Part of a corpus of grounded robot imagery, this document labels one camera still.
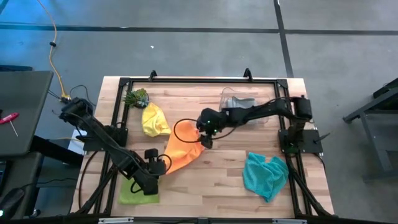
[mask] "wooden table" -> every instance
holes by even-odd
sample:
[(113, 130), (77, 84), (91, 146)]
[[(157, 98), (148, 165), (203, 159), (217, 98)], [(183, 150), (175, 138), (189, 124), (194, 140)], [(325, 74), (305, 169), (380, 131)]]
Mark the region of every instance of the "wooden table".
[[(104, 77), (99, 93), (95, 117), (103, 124), (110, 124), (120, 77)], [(307, 95), (304, 80), (288, 78), (291, 96)], [(159, 106), (170, 127), (182, 118), (198, 118), (203, 108), (218, 110), (221, 92), (225, 87), (275, 98), (270, 84), (242, 83), (134, 83), (133, 90), (145, 88), (150, 101)], [(123, 103), (119, 119), (123, 112)], [(168, 136), (146, 136), (141, 128), (142, 110), (130, 109), (127, 119), (129, 137), (127, 149), (143, 156), (145, 149), (157, 148), (162, 152)], [(160, 203), (145, 205), (118, 204), (122, 175), (118, 175), (112, 216), (133, 217), (229, 217), (229, 218), (290, 218), (294, 216), (289, 183), (271, 203), (244, 188), (242, 170), (248, 152), (263, 154), (267, 161), (272, 156), (284, 159), (277, 140), (280, 129), (277, 116), (266, 123), (242, 126), (226, 138), (214, 142), (213, 149), (188, 166), (160, 178)], [(85, 156), (81, 170), (87, 162)], [(104, 153), (95, 155), (88, 165), (82, 187), (82, 202), (92, 194), (100, 179)], [(325, 172), (319, 158), (312, 154), (302, 155), (308, 188), (324, 208), (333, 213)], [(302, 193), (297, 186), (300, 208), (304, 211)], [(108, 190), (104, 191), (104, 207)], [(73, 198), (71, 212), (78, 210), (78, 189)]]

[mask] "red screwdriver handle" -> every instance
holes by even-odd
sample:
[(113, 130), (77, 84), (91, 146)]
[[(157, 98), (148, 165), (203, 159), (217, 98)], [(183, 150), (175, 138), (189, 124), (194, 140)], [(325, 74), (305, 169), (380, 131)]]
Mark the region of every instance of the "red screwdriver handle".
[(5, 123), (8, 123), (8, 122), (10, 122), (10, 121), (13, 121), (13, 120), (15, 120), (18, 116), (19, 116), (19, 113), (12, 113), (12, 114), (6, 116), (6, 117), (3, 118), (3, 119), (0, 119), (0, 124), (5, 124)]

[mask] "screwdriver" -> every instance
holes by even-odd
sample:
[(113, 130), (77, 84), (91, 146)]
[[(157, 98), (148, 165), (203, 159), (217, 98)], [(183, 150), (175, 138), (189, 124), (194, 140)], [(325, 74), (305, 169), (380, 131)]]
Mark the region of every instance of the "screwdriver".
[(16, 135), (17, 137), (18, 137), (18, 134), (17, 134), (17, 131), (15, 130), (14, 125), (12, 124), (12, 121), (15, 120), (18, 116), (19, 116), (19, 113), (12, 113), (12, 114), (6, 116), (6, 117), (3, 118), (3, 119), (0, 119), (0, 124), (5, 124), (5, 123), (10, 122), (10, 124), (11, 124), (11, 126), (12, 126), (12, 128), (13, 128), (13, 130), (14, 130), (14, 132), (15, 132), (15, 135)]

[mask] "orange cloth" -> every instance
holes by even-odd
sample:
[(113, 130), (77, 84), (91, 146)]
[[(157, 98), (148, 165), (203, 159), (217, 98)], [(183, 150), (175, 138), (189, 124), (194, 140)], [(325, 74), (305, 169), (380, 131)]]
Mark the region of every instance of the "orange cloth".
[[(177, 132), (178, 137), (184, 141), (196, 141), (199, 135), (199, 130), (197, 130), (189, 121), (179, 122), (175, 127), (175, 132)], [(164, 152), (172, 159), (172, 166), (169, 171), (167, 171), (167, 174), (188, 165), (194, 159), (199, 157), (204, 149), (205, 148), (200, 144), (200, 142), (186, 143), (178, 140), (177, 137), (175, 137), (173, 127), (169, 142), (167, 143), (167, 147)], [(168, 159), (165, 159), (165, 163), (166, 167), (169, 167), (170, 162)]]

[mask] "yellow cable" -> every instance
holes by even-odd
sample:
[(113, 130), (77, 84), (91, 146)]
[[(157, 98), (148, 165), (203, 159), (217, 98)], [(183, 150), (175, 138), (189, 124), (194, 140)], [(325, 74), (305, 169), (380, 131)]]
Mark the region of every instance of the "yellow cable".
[[(54, 26), (55, 35), (54, 35), (54, 39), (53, 39), (52, 42), (55, 43), (55, 41), (57, 40), (57, 35), (58, 35), (58, 33), (57, 33), (57, 26), (55, 25), (55, 22), (54, 22), (54, 20), (52, 19), (51, 14), (50, 14), (50, 13), (48, 12), (48, 10), (44, 7), (44, 5), (42, 4), (42, 2), (41, 2), (40, 0), (37, 0), (37, 2), (42, 6), (42, 8), (44, 9), (45, 13), (47, 13), (47, 15), (49, 16), (49, 18), (50, 18), (50, 20), (51, 20), (51, 22), (52, 22), (52, 25)], [(61, 97), (69, 98), (69, 95), (67, 95), (67, 94), (65, 93), (65, 90), (63, 89), (63, 83), (62, 83), (61, 76), (60, 76), (60, 74), (58, 73), (58, 70), (55, 68), (54, 64), (52, 63), (52, 50), (53, 50), (53, 48), (54, 48), (54, 46), (51, 46), (50, 53), (49, 53), (49, 61), (50, 61), (51, 67), (52, 67), (52, 68), (54, 69), (54, 71), (55, 71), (55, 74), (57, 74), (57, 76), (58, 76), (58, 80), (59, 80), (59, 82), (60, 82), (61, 91), (62, 91)]]
[(74, 141), (78, 141), (78, 142), (84, 143), (83, 141), (81, 141), (79, 139), (74, 139), (74, 138), (57, 138), (57, 139), (54, 139), (54, 140), (61, 140), (61, 139), (69, 139), (69, 140), (74, 140)]

